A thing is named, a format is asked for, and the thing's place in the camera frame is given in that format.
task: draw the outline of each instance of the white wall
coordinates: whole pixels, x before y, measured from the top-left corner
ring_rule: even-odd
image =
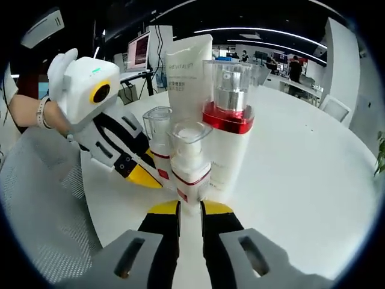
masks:
[[[357,38],[348,28],[331,18],[328,18],[325,31],[328,48],[322,100],[330,94],[349,107],[352,113],[345,119],[349,126],[356,109],[360,83]]]
[[[149,46],[149,61],[152,69],[155,71],[158,67],[158,61],[159,61],[159,55],[158,55],[158,47],[161,47],[160,38],[156,35],[155,26],[148,26],[146,28],[146,31],[150,31],[150,46]],[[163,46],[162,50],[160,51],[161,59],[163,61],[163,65],[165,65],[165,52],[168,49],[168,47],[173,43],[173,27],[172,26],[166,26],[161,25],[159,26],[159,31],[162,36],[163,40]]]
[[[322,80],[325,75],[325,67],[315,63],[312,60],[307,60],[306,76],[311,77],[317,84],[322,87]]]
[[[123,61],[123,53],[118,53],[114,55],[114,63],[118,65],[120,73],[126,71],[125,62]]]
[[[377,156],[377,133],[385,131],[385,91],[381,76],[369,55],[360,59],[360,71],[357,106],[349,128]]]

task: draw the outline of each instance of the wrist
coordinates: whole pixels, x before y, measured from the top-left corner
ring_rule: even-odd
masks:
[[[47,102],[43,115],[46,123],[49,126],[55,128],[62,135],[68,134],[68,131],[69,131],[68,122],[64,117],[57,102],[55,101]]]

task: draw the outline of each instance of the camera lens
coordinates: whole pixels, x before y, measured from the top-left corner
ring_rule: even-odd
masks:
[[[94,95],[94,102],[96,104],[99,102],[102,102],[107,97],[108,93],[109,93],[109,85],[105,84],[101,86]]]

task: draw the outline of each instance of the green leaf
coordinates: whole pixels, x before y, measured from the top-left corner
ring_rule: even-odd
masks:
[[[378,166],[379,167],[385,166],[385,159],[384,158],[379,158],[378,159]]]
[[[380,143],[379,150],[380,150],[380,152],[385,153],[385,141],[382,141],[382,142]]]
[[[380,166],[378,166],[373,174],[373,176],[375,176],[375,174],[380,170]]]
[[[384,158],[385,158],[385,152],[379,151],[377,155],[377,163],[379,163],[380,160]]]

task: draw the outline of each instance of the white lotion bottle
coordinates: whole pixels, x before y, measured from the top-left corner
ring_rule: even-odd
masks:
[[[254,121],[248,104],[251,64],[204,61],[211,95],[203,107],[203,122],[214,128],[211,139],[212,172],[209,199],[231,197],[247,150]]]
[[[202,121],[206,99],[203,60],[211,60],[209,34],[176,40],[166,51],[167,90],[173,123],[180,120]]]
[[[170,117],[171,108],[155,107],[143,114],[143,122],[161,184],[163,187],[175,191],[171,180],[171,146],[167,134],[170,130]]]
[[[203,153],[202,139],[211,131],[204,123],[182,121],[170,132],[175,150],[171,157],[174,183],[182,209],[190,214],[200,212],[200,201],[209,189],[211,161]]]

